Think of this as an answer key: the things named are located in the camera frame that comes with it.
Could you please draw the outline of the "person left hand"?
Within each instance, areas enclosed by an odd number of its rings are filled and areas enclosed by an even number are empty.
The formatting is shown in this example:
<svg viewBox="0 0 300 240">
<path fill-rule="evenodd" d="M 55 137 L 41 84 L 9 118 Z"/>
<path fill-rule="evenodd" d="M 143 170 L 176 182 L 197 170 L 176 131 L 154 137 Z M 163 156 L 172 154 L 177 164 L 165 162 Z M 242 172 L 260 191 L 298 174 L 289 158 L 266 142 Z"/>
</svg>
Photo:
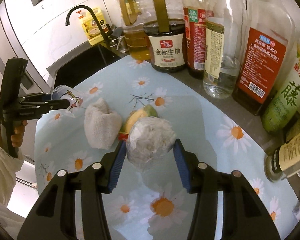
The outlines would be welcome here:
<svg viewBox="0 0 300 240">
<path fill-rule="evenodd" d="M 11 136 L 11 142 L 13 147 L 19 148 L 23 143 L 23 137 L 25 133 L 25 128 L 27 126 L 27 121 L 24 120 L 19 126 L 14 129 L 14 134 Z M 1 137 L 1 128 L 0 128 L 0 147 L 3 148 L 3 142 Z"/>
</svg>

